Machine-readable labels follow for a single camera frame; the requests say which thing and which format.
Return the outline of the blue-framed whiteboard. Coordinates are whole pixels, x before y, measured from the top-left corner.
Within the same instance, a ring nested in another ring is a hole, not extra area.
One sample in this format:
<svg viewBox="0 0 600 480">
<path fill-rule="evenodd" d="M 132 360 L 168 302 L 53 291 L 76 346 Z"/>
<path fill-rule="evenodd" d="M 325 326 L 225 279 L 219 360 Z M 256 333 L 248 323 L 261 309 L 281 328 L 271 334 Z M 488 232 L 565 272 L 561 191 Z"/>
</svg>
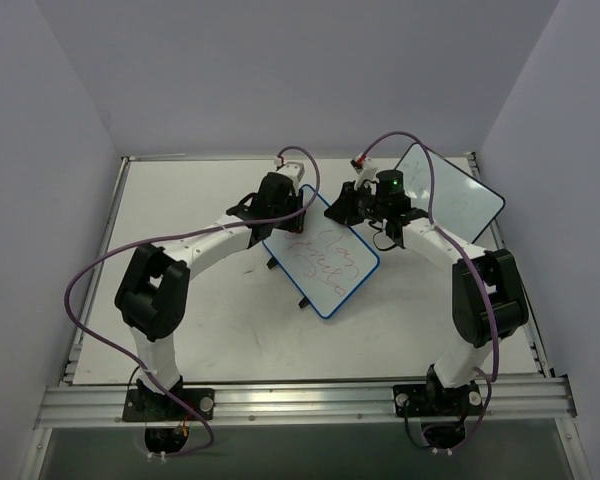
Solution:
<svg viewBox="0 0 600 480">
<path fill-rule="evenodd" d="M 274 230 L 263 241 L 277 265 L 319 317 L 331 318 L 375 273 L 379 255 L 352 228 L 328 219 L 317 195 L 300 234 Z"/>
</svg>

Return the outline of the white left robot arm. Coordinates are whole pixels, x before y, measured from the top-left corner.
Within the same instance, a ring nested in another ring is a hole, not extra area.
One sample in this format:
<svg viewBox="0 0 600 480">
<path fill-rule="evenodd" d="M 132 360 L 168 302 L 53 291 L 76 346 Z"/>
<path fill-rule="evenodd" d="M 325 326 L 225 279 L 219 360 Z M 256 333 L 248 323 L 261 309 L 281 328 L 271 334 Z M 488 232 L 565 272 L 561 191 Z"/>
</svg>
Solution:
<svg viewBox="0 0 600 480">
<path fill-rule="evenodd" d="M 299 182 L 303 167 L 282 166 L 262 179 L 259 189 L 229 208 L 211 232 L 188 239 L 152 241 L 135 249 L 114 299 L 144 363 L 145 405 L 159 419 L 174 417 L 182 405 L 174 332 L 185 315 L 189 283 L 224 258 L 257 245 L 277 229 L 300 233 L 304 206 Z"/>
</svg>

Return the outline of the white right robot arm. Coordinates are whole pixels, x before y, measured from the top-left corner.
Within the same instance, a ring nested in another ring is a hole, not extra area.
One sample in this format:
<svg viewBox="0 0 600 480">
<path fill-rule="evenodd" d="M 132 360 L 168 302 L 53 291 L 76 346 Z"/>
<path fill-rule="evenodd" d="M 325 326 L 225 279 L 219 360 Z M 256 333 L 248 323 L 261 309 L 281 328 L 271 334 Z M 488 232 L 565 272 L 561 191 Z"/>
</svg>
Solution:
<svg viewBox="0 0 600 480">
<path fill-rule="evenodd" d="M 506 249 L 479 247 L 436 222 L 433 200 L 425 209 L 413 205 L 398 170 L 359 171 L 345 182 L 325 216 L 341 225 L 365 221 L 382 225 L 397 248 L 413 251 L 451 277 L 452 333 L 446 350 L 431 366 L 434 381 L 424 400 L 435 412 L 449 411 L 490 357 L 491 375 L 500 373 L 500 343 L 529 320 L 521 276 Z"/>
</svg>

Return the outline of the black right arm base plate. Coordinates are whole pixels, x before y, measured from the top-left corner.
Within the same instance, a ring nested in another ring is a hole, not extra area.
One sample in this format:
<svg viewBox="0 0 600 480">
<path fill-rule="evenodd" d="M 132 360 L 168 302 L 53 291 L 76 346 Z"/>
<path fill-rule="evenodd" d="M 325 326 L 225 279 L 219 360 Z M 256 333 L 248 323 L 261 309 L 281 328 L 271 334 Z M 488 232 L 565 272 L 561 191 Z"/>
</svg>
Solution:
<svg viewBox="0 0 600 480">
<path fill-rule="evenodd" d="M 434 388 L 424 383 L 392 387 L 395 413 L 399 417 L 477 416 L 483 407 L 479 387 L 471 382 L 458 388 Z"/>
</svg>

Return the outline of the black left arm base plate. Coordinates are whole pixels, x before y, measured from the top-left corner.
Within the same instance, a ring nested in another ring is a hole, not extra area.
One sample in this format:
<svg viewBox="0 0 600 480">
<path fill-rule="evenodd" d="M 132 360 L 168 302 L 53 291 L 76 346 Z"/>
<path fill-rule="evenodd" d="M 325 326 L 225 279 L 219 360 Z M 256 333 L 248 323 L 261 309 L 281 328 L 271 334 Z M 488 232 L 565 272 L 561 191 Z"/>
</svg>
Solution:
<svg viewBox="0 0 600 480">
<path fill-rule="evenodd" d="M 175 395 L 205 420 L 212 420 L 215 391 L 210 388 L 179 388 Z M 194 416 L 169 397 L 144 386 L 132 387 L 126 394 L 121 418 L 124 422 L 176 422 Z"/>
</svg>

